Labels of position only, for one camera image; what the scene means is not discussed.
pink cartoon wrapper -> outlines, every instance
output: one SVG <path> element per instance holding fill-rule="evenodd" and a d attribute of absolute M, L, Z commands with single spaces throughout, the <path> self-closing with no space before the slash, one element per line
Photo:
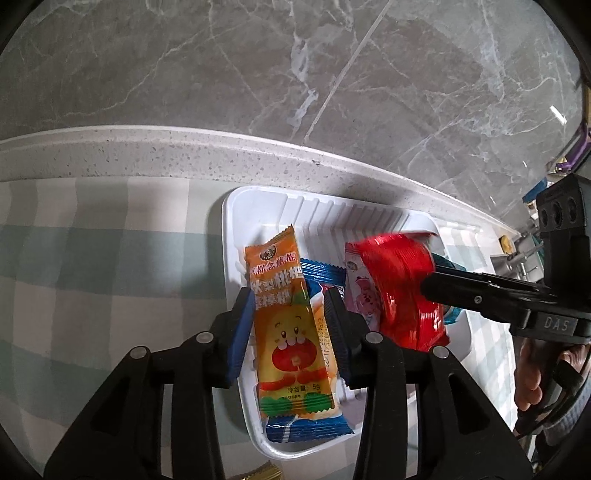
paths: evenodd
<path fill-rule="evenodd" d="M 379 322 L 383 315 L 382 301 L 373 278 L 351 243 L 345 244 L 345 265 L 345 306 L 350 312 L 360 313 L 370 330 L 379 332 Z"/>

gold wrapper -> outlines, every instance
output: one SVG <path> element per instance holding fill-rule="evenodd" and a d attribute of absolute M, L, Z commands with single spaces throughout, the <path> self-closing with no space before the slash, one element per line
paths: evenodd
<path fill-rule="evenodd" d="M 281 470 L 271 462 L 267 462 L 250 473 L 233 476 L 228 480 L 281 480 L 282 478 Z"/>

green and white checkered cloth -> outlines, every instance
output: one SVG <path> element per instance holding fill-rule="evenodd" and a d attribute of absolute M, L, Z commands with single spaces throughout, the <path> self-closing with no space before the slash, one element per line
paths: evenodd
<path fill-rule="evenodd" d="M 221 205 L 237 186 L 146 177 L 0 183 L 0 421 L 39 471 L 131 348 L 177 346 L 226 310 Z M 487 321 L 474 338 L 469 370 L 510 423 L 510 338 Z M 249 440 L 237 389 L 214 398 L 226 475 L 267 461 Z M 163 436 L 170 475 L 170 432 Z M 348 479 L 358 446 L 351 437 L 279 466 L 286 480 Z"/>

speckled countertop edge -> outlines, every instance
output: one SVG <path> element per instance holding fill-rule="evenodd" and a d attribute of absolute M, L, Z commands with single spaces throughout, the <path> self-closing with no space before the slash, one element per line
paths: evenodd
<path fill-rule="evenodd" d="M 0 141 L 0 181 L 152 176 L 287 187 L 421 210 L 517 234 L 492 216 L 395 173 L 274 140 L 196 128 L 105 125 Z"/>

white plastic tray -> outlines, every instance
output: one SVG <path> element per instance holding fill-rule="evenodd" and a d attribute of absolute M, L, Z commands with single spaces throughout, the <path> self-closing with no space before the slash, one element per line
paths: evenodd
<path fill-rule="evenodd" d="M 240 288 L 248 284 L 244 248 L 263 244 L 290 225 L 295 228 L 301 257 L 341 267 L 345 266 L 345 242 L 362 240 L 384 232 L 437 233 L 433 219 L 422 212 L 295 190 L 241 187 L 226 198 L 222 207 L 228 308 L 234 304 Z M 431 237 L 429 247 L 432 252 L 447 256 L 439 236 Z M 450 338 L 450 350 L 460 361 L 463 360 L 472 347 L 472 334 L 465 312 L 462 312 L 455 324 L 447 327 L 447 334 Z M 252 332 L 238 385 L 248 433 L 256 448 L 264 455 L 276 460 L 295 459 L 350 437 L 343 435 L 332 440 L 313 442 L 270 442 L 258 409 L 257 383 L 255 338 Z M 339 380 L 337 387 L 343 415 L 355 435 L 358 435 L 363 426 L 365 392 L 349 390 L 342 380 Z M 409 389 L 408 402 L 414 400 L 412 389 Z"/>

